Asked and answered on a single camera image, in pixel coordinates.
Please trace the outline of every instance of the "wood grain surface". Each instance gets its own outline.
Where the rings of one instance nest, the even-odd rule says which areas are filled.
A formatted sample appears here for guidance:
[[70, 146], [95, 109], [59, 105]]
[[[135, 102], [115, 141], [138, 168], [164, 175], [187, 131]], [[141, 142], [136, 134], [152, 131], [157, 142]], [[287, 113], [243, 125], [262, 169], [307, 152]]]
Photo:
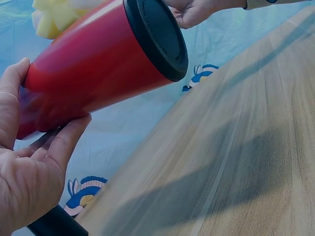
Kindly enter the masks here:
[[315, 6], [184, 95], [77, 220], [92, 236], [315, 236]]

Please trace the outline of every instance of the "black pipe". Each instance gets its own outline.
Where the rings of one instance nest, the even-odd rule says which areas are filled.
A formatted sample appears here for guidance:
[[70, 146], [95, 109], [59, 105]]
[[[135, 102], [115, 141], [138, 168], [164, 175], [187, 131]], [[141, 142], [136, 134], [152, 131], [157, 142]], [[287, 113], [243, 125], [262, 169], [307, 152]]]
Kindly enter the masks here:
[[28, 225], [35, 236], [88, 236], [89, 233], [61, 206]]

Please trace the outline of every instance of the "blue bird illustration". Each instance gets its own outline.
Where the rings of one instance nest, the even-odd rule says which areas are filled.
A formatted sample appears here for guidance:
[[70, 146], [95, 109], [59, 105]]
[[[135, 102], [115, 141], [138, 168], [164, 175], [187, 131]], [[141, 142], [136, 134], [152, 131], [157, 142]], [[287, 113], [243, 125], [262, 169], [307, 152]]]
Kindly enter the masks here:
[[200, 83], [202, 80], [210, 76], [213, 72], [215, 72], [219, 67], [216, 65], [207, 64], [201, 67], [201, 65], [194, 67], [193, 73], [194, 76], [190, 80], [188, 85], [183, 87], [183, 92], [189, 91], [196, 84]]
[[81, 186], [78, 179], [74, 182], [69, 180], [68, 192], [71, 198], [64, 206], [64, 210], [72, 217], [76, 217], [106, 182], [106, 179], [95, 176], [82, 179]]

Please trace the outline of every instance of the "red tumbler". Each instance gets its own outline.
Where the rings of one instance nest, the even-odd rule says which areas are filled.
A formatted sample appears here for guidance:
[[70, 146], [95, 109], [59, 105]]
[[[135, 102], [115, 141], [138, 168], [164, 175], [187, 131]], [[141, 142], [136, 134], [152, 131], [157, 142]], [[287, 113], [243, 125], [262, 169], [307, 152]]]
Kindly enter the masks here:
[[75, 22], [30, 65], [18, 139], [184, 78], [186, 45], [162, 0], [110, 0]]

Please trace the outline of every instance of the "fingernail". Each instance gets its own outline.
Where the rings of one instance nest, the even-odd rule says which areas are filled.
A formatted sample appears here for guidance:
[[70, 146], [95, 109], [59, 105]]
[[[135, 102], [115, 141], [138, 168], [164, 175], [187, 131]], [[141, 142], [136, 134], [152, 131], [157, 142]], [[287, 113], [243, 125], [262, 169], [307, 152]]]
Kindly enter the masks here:
[[27, 58], [27, 57], [25, 57], [25, 58], [23, 58], [22, 60], [20, 60], [20, 62], [25, 62], [25, 61], [29, 61], [30, 59], [29, 58]]

